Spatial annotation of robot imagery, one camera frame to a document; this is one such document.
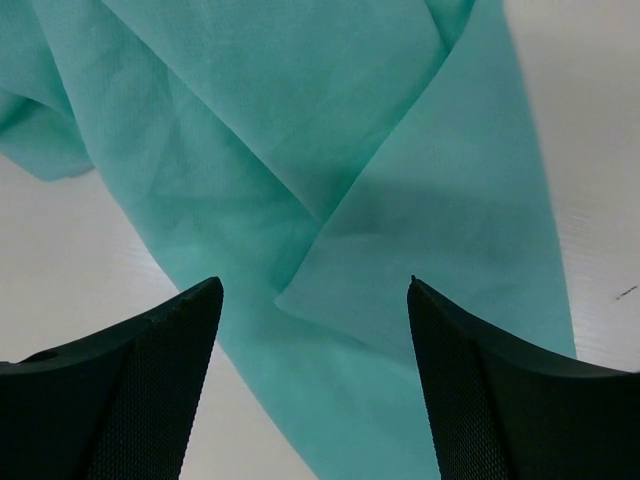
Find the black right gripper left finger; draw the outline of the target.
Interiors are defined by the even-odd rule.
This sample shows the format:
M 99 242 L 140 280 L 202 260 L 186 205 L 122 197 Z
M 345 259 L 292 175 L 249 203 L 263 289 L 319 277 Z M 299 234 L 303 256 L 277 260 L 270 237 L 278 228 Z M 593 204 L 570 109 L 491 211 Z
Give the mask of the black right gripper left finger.
M 1 366 L 5 479 L 179 477 L 216 338 L 209 278 L 79 340 Z

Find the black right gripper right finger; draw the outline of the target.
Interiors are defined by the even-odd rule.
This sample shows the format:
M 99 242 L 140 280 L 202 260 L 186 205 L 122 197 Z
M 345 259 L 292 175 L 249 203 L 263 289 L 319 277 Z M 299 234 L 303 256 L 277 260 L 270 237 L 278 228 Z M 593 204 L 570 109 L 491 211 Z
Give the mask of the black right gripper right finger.
M 419 279 L 411 336 L 444 479 L 635 479 L 639 376 L 569 358 Z

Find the teal t shirt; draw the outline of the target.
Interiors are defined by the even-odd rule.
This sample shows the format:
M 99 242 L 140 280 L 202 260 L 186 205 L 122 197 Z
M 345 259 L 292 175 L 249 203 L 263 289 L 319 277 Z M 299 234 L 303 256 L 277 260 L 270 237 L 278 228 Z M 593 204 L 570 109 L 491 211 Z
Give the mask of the teal t shirt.
M 1 151 L 97 171 L 321 479 L 439 475 L 407 318 L 418 277 L 575 352 L 499 1 L 5 1 Z

